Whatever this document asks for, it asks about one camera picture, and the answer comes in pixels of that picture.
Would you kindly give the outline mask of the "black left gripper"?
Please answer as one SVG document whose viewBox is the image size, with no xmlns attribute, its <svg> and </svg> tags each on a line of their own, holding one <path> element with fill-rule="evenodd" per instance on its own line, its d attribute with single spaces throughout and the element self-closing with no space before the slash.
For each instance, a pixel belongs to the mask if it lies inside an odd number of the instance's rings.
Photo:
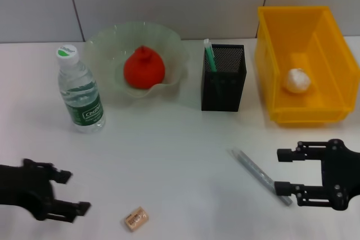
<svg viewBox="0 0 360 240">
<path fill-rule="evenodd" d="M 50 181 L 66 184 L 73 175 L 52 163 L 23 159 L 22 166 L 1 166 L 1 204 L 22 207 L 36 220 L 73 223 L 90 209 L 89 202 L 54 200 Z"/>
</svg>

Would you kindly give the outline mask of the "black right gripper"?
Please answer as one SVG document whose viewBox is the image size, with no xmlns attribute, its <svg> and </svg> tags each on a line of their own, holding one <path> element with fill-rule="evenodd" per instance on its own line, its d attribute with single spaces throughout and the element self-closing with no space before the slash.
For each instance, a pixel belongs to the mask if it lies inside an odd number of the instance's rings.
<svg viewBox="0 0 360 240">
<path fill-rule="evenodd" d="M 359 195 L 359 153 L 349 150 L 340 139 L 328 142 L 299 141 L 295 150 L 278 149 L 279 162 L 322 160 L 322 186 L 275 182 L 278 196 L 296 196 L 298 206 L 348 208 Z"/>
</svg>

